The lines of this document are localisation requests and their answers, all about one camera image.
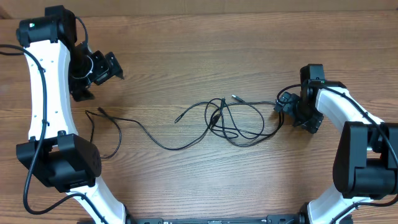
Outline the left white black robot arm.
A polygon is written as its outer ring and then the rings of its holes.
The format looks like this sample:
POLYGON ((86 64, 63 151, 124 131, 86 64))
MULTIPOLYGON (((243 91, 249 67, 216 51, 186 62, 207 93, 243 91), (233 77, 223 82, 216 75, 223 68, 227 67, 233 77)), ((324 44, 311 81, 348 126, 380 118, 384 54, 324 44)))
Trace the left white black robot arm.
POLYGON ((93 223, 132 223, 126 206, 101 176, 98 148, 78 135, 71 102, 93 99, 89 88, 123 70, 113 53, 78 43, 77 16, 52 15, 21 21, 17 37, 30 65, 32 119, 27 143, 16 147, 28 176, 74 198, 93 223))

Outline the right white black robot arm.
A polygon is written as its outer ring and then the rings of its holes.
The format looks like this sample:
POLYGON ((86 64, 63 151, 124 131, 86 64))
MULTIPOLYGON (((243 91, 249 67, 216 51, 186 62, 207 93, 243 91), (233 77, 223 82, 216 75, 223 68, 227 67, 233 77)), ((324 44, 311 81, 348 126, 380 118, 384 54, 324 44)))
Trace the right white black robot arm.
POLYGON ((397 124, 366 111, 340 82, 305 80, 299 95, 282 90, 278 113, 315 133, 327 117, 341 134, 333 164, 333 183, 317 199, 302 206, 296 223, 352 223, 359 207, 389 207, 381 202, 397 195, 397 124))

